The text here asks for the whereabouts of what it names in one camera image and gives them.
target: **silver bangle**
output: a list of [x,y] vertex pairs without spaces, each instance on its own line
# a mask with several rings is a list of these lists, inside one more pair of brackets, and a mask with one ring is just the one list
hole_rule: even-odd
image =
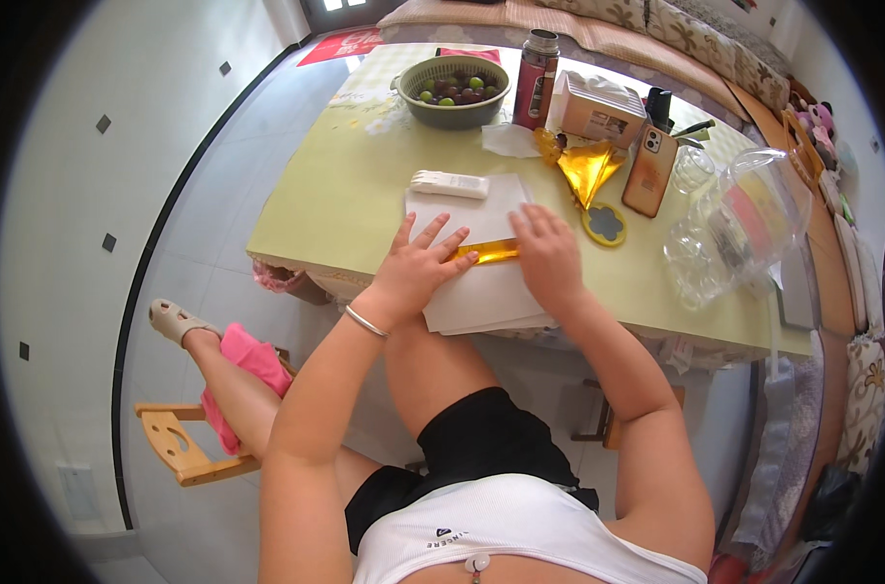
[[384,333],[384,332],[381,331],[378,327],[374,326],[374,325],[371,324],[370,322],[368,322],[368,321],[364,320],[363,318],[361,318],[361,315],[359,315],[357,312],[355,312],[355,310],[352,310],[352,306],[351,306],[351,305],[345,307],[345,314],[347,314],[348,316],[350,316],[350,317],[352,317],[353,319],[355,319],[355,321],[357,321],[358,324],[360,324],[361,326],[365,327],[365,328],[366,328],[368,331],[370,331],[371,333],[375,333],[375,334],[377,334],[378,336],[383,336],[384,338],[387,338],[388,336],[390,336],[389,333]]

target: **gold phone case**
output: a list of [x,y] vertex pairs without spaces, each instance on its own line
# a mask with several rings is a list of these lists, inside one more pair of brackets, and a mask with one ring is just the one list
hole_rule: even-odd
[[678,149],[676,138],[655,126],[644,128],[621,202],[641,215],[656,217]]

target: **tissue box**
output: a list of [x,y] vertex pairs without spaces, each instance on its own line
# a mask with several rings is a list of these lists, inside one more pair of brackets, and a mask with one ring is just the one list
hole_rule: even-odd
[[568,75],[562,89],[563,132],[592,140],[611,140],[616,147],[629,148],[647,120],[647,112],[636,91],[627,89],[627,99],[591,90]]

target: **hand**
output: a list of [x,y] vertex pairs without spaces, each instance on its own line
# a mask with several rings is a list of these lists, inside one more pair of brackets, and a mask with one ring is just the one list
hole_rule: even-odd
[[588,292],[581,282],[581,257],[568,224],[541,204],[524,204],[524,215],[509,213],[517,235],[526,286],[543,310],[562,321]]
[[458,229],[437,246],[429,248],[448,222],[448,213],[433,219],[410,243],[415,220],[416,213],[403,219],[390,252],[380,264],[371,285],[352,303],[362,318],[386,332],[419,314],[439,286],[468,270],[478,259],[478,252],[472,251],[457,260],[445,261],[465,241],[469,235],[468,227]]

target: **sandal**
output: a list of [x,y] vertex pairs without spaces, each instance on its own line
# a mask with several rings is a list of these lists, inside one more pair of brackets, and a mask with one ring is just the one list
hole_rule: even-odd
[[199,317],[194,317],[182,308],[168,300],[157,298],[151,303],[147,313],[151,326],[157,333],[161,333],[169,340],[182,347],[182,338],[193,329],[205,329],[218,334],[222,338],[222,331]]

